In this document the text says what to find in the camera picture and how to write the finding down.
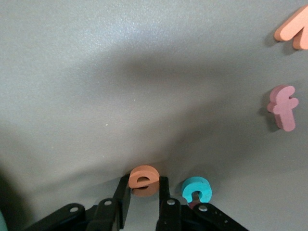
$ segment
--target gray surface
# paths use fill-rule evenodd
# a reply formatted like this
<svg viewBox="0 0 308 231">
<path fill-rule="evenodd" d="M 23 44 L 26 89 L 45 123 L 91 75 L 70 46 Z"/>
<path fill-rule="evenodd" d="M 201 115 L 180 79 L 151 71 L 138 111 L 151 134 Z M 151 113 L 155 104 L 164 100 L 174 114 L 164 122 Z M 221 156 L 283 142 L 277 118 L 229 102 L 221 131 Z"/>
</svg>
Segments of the gray surface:
<svg viewBox="0 0 308 231">
<path fill-rule="evenodd" d="M 306 1 L 0 3 L 12 231 L 70 202 L 89 208 L 141 164 L 173 194 L 206 177 L 211 202 L 251 231 L 308 228 L 308 51 L 272 38 Z M 290 133 L 266 111 L 279 84 L 300 101 Z M 133 198 L 124 230 L 154 230 L 157 198 Z"/>
</svg>

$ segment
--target foam piece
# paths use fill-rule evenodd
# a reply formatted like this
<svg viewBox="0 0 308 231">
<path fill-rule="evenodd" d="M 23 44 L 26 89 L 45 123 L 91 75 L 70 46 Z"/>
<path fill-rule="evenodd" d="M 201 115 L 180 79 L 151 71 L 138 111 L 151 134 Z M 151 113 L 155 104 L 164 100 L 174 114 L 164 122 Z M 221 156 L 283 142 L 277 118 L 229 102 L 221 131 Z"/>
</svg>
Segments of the foam piece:
<svg viewBox="0 0 308 231">
<path fill-rule="evenodd" d="M 292 38 L 293 47 L 297 50 L 308 49 L 308 5 L 301 7 L 295 12 L 281 27 L 279 27 L 274 37 L 277 41 L 289 41 Z"/>
<path fill-rule="evenodd" d="M 159 190 L 159 173 L 152 166 L 138 166 L 131 171 L 128 186 L 136 196 L 154 195 Z"/>
<path fill-rule="evenodd" d="M 192 193 L 199 192 L 201 203 L 208 203 L 212 198 L 212 189 L 207 179 L 203 177 L 190 177 L 186 179 L 182 185 L 182 197 L 188 203 L 193 201 Z"/>
<path fill-rule="evenodd" d="M 292 131 L 295 129 L 295 119 L 292 109 L 298 105 L 297 98 L 291 98 L 295 92 L 293 86 L 279 85 L 270 93 L 269 112 L 275 114 L 276 124 L 280 129 Z"/>
</svg>

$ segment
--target screw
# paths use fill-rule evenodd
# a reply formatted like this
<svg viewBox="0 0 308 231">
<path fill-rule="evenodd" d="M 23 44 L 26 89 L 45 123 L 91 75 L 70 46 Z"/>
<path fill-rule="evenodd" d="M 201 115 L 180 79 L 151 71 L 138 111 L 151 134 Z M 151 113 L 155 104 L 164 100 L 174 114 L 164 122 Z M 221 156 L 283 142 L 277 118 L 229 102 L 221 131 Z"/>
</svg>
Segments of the screw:
<svg viewBox="0 0 308 231">
<path fill-rule="evenodd" d="M 111 204 L 112 204 L 111 201 L 105 201 L 105 203 L 104 203 L 105 206 L 108 206 L 108 205 L 111 205 Z"/>
<path fill-rule="evenodd" d="M 167 200 L 168 205 L 175 205 L 175 201 L 172 199 Z"/>
<path fill-rule="evenodd" d="M 206 211 L 207 211 L 207 207 L 206 207 L 205 205 L 200 205 L 200 206 L 199 206 L 199 210 L 200 210 L 201 212 L 206 212 Z"/>
<path fill-rule="evenodd" d="M 72 207 L 70 210 L 69 210 L 71 213 L 75 213 L 78 211 L 78 207 Z"/>
</svg>

